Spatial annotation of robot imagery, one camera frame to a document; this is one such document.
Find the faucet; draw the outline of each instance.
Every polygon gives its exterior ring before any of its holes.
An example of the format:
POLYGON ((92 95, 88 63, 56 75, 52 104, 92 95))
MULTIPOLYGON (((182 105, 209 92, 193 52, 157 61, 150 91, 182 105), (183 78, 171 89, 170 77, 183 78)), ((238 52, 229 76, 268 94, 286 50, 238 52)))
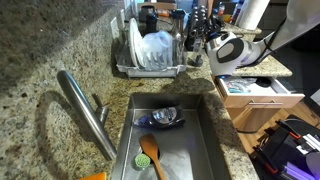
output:
POLYGON ((94 94, 93 98, 98 105, 96 113, 94 113, 77 82, 67 71, 59 71, 57 79, 72 108, 76 111, 80 120, 85 123, 87 133, 89 133, 91 140, 106 160, 113 160, 117 152, 107 132, 103 128, 108 114, 108 108, 103 106, 99 97, 94 94))

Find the white plate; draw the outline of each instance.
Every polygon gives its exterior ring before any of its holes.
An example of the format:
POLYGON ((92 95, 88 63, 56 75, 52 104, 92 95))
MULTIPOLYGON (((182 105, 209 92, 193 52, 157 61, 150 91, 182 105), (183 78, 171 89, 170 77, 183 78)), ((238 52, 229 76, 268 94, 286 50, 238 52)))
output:
POLYGON ((136 67, 139 67, 138 62, 142 67, 146 67, 142 54, 143 41, 138 29, 137 21, 134 18, 131 18, 129 23, 129 45, 132 62, 136 67))

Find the drawer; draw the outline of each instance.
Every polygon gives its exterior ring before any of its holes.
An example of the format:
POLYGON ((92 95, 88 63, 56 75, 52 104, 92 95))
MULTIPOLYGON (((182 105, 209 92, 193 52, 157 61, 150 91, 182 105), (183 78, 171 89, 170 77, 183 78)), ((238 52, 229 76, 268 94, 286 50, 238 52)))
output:
POLYGON ((226 108, 291 108, 304 94, 291 94, 277 79, 269 78, 272 93, 230 93, 223 79, 214 82, 226 108))

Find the spoon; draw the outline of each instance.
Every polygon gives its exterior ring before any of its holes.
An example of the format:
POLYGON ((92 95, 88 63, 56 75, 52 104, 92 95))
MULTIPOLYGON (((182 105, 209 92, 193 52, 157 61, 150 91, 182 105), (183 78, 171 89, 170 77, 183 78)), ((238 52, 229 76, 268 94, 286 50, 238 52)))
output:
POLYGON ((166 180, 158 159, 158 145, 154 136, 152 134, 143 135, 140 137, 139 142, 144 153, 152 159, 159 179, 166 180))

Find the stainless steel sink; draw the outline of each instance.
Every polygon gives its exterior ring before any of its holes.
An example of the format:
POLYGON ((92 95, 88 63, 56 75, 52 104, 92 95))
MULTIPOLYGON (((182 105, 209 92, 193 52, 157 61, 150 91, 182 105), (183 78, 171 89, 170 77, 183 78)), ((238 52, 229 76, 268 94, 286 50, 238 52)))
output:
POLYGON ((160 163, 168 180, 230 179, 202 95, 131 95, 112 179, 157 179, 153 164, 143 171, 132 166, 134 157, 141 153, 139 138, 147 133, 157 140, 160 163), (183 109, 186 120, 181 127, 153 129, 132 125, 134 119, 152 110, 176 105, 183 109))

